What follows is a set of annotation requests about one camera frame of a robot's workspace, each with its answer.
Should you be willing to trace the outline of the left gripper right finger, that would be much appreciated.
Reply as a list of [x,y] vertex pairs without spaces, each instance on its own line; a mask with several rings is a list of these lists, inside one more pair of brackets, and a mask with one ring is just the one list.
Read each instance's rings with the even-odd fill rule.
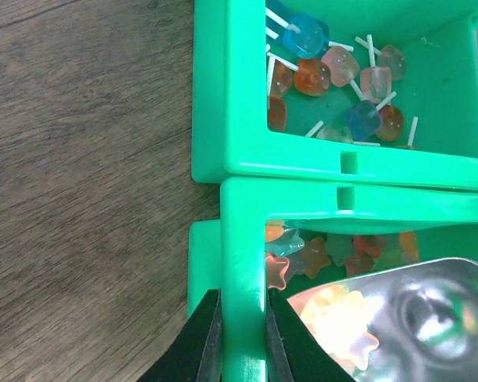
[[266,295],[266,364],[269,381],[340,382],[353,378],[316,342],[288,300]]

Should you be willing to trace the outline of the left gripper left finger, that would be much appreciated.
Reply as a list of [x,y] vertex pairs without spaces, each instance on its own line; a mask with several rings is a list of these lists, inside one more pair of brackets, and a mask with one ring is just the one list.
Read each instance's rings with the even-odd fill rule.
[[221,294],[208,290],[168,350],[139,378],[152,382],[220,381]]

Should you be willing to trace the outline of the green bin star gummies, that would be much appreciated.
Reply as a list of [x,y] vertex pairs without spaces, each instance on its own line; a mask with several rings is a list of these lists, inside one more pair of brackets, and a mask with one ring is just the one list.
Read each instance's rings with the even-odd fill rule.
[[423,260],[478,262],[478,192],[260,177],[220,187],[220,218],[190,228],[188,308],[221,290],[225,381],[264,381],[264,227],[352,235],[415,231]]

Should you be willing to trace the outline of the metal scoop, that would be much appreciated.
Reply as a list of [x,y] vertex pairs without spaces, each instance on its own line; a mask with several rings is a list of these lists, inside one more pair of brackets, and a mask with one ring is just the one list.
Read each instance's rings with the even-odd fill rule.
[[319,347],[357,381],[478,381],[478,263],[445,258],[289,298]]

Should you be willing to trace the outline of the green bin lollipops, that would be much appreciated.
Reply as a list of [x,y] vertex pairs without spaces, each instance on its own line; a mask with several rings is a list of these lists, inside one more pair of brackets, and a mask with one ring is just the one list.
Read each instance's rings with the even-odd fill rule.
[[291,90],[283,132],[267,125],[268,53],[262,1],[194,4],[192,176],[352,181],[478,191],[478,1],[289,1],[294,12],[325,22],[335,41],[371,34],[407,63],[393,104],[418,117],[414,149],[323,141],[317,123],[340,119],[357,102],[350,87],[322,97]]

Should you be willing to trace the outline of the pile of star gummies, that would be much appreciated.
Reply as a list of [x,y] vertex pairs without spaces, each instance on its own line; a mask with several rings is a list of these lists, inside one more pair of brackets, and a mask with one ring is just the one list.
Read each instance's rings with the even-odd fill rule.
[[345,277],[384,271],[421,260],[414,230],[298,228],[283,220],[264,226],[266,286],[285,290],[294,278],[316,280],[328,269]]

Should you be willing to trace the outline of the pile of lollipops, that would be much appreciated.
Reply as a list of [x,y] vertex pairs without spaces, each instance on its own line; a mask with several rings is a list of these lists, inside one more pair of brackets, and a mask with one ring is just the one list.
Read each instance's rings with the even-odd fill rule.
[[309,137],[362,144],[372,136],[383,142],[402,136],[405,117],[391,103],[396,96],[393,83],[406,74],[406,58],[400,49],[393,45],[376,49],[371,35],[356,37],[355,42],[368,53],[368,64],[361,68],[353,47],[333,41],[324,21],[304,12],[294,13],[283,2],[267,1],[265,22],[268,43],[284,46],[298,59],[292,63],[267,53],[269,130],[284,131],[288,112],[283,98],[289,90],[321,97],[332,88],[350,87],[358,102],[330,125],[318,121],[307,133]]

